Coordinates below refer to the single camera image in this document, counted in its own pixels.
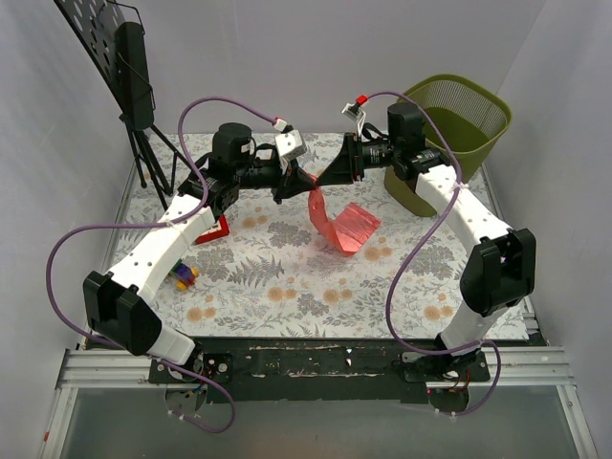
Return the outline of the red torn trash bag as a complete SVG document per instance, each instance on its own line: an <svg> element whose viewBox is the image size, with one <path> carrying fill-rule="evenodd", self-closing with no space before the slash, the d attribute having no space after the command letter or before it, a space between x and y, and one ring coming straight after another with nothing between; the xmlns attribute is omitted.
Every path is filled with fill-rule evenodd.
<svg viewBox="0 0 612 459"><path fill-rule="evenodd" d="M344 256L360 251L381 224L380 219L354 202L330 219L319 187L309 192L308 213L317 232Z"/></svg>

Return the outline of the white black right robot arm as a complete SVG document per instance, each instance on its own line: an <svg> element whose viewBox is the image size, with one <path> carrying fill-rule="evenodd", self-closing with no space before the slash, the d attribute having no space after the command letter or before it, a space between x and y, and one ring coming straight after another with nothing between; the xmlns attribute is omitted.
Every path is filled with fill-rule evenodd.
<svg viewBox="0 0 612 459"><path fill-rule="evenodd" d="M459 308L433 349L402 343L413 359L410 370L450 381L467 373L496 321L533 291L536 238L492 215L473 195L448 144L427 147L424 129L433 124L426 109L412 101L390 105L386 134L367 141L345 135L317 185L352 184L368 169L390 166L458 237L468 255Z"/></svg>

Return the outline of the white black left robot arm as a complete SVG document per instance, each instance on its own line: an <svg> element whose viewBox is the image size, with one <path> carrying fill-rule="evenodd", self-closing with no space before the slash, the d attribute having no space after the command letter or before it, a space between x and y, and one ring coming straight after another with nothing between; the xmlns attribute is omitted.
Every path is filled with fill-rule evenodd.
<svg viewBox="0 0 612 459"><path fill-rule="evenodd" d="M194 353L194 341L164 324L149 305L164 279L237 201L240 190L267 188L281 203L316 186L297 163L308 150L298 130L286 128L277 134L268 159L252 154L250 143L248 126L222 124L211 152L197 161L199 171L181 184L161 226L107 273L92 272L83 282L87 319L95 332L135 356L170 361L172 373L185 383L202 375L204 361Z"/></svg>

